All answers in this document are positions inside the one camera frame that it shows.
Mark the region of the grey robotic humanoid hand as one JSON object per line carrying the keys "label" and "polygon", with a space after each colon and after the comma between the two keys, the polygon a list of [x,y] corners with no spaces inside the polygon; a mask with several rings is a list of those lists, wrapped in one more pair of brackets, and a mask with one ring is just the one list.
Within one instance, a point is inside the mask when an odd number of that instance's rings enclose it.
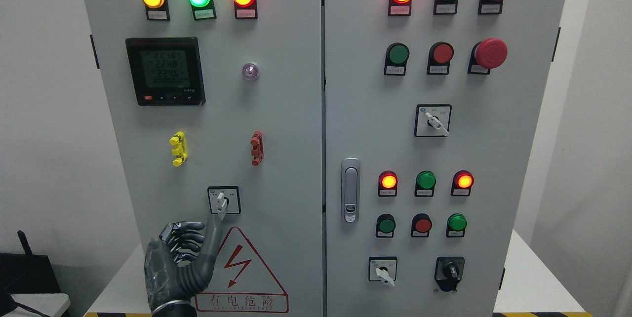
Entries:
{"label": "grey robotic humanoid hand", "polygon": [[145,286],[154,317],[196,317],[191,304],[214,274],[223,236],[222,218],[209,216],[207,223],[167,223],[159,239],[145,251]]}

